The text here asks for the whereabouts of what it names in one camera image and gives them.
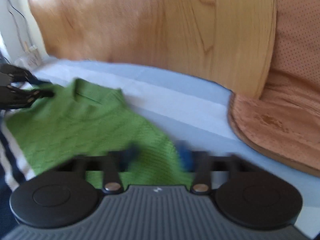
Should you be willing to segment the green knit sweater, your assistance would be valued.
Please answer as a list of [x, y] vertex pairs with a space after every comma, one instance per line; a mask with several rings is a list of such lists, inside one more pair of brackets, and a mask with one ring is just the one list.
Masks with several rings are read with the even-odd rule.
[[191, 184], [169, 137], [133, 112], [121, 90], [83, 79], [49, 88], [53, 97], [8, 114], [2, 125], [35, 174], [78, 154], [101, 156], [135, 145], [139, 154], [120, 175], [125, 186]]

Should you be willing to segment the wood pattern vinyl mat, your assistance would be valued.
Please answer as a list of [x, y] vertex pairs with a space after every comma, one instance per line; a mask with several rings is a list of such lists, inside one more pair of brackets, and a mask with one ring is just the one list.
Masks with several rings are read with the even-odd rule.
[[276, 0], [28, 0], [46, 52], [132, 63], [261, 96], [273, 53]]

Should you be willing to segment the brown perforated cushion mat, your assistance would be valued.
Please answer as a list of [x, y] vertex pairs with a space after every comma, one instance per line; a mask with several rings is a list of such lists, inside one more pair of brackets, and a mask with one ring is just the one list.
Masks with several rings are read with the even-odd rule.
[[260, 154], [319, 176], [319, 0], [277, 0], [263, 93], [259, 99], [232, 95], [228, 121]]

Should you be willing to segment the striped light blue bedsheet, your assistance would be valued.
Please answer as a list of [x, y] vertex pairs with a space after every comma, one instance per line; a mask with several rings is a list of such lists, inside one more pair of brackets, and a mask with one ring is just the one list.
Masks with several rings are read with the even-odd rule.
[[319, 178], [292, 169], [244, 144], [227, 121], [231, 92], [203, 79], [133, 64], [51, 59], [35, 72], [39, 79], [66, 85], [79, 77], [119, 88], [131, 109], [174, 141], [215, 155], [237, 153], [295, 186], [303, 196], [296, 227], [313, 238], [319, 233]]

